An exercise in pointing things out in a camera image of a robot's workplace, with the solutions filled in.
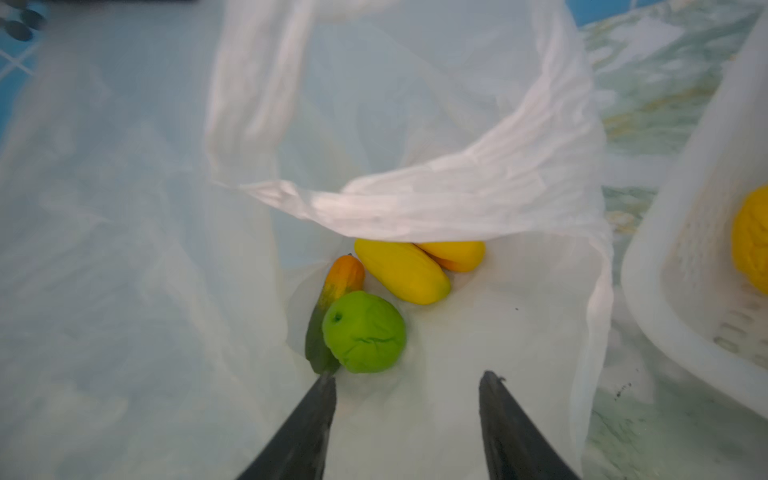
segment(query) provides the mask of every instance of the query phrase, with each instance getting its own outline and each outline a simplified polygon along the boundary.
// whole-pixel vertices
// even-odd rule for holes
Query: white basket
[[[730,230],[768,184],[768,13],[747,39],[630,245],[621,282],[648,338],[768,418],[768,296],[733,268]]]

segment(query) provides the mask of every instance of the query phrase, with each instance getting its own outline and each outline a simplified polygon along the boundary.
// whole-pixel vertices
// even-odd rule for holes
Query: black oval object
[[[11,20],[10,22],[5,23],[5,31],[8,32],[8,35],[11,35],[11,38],[15,38],[19,41],[30,41],[32,40],[32,30],[27,27],[27,25],[24,25],[21,22],[17,22],[16,20]]]
[[[27,0],[5,0],[5,3],[13,8],[18,8],[19,10],[27,8]]]
[[[45,18],[34,10],[24,10],[22,12],[22,22],[32,30],[40,30],[45,27]]]

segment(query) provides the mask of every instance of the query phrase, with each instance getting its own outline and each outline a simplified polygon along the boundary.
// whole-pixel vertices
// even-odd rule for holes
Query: marble surface
[[[640,331],[619,279],[631,238],[762,8],[663,3],[582,28],[608,136],[616,306],[585,479],[768,478],[768,421],[669,360]]]

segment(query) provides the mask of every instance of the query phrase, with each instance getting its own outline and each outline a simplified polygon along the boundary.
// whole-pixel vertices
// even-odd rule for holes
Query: marble pattern
[[[616,305],[584,478],[765,478],[768,421],[669,360],[619,286],[624,252],[761,13],[740,0],[663,3],[581,29],[608,146]]]

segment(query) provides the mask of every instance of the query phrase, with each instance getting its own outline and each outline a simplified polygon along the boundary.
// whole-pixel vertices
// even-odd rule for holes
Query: green fruit
[[[348,293],[328,309],[323,338],[331,353],[352,373],[383,372],[406,347],[406,323],[381,297]]]

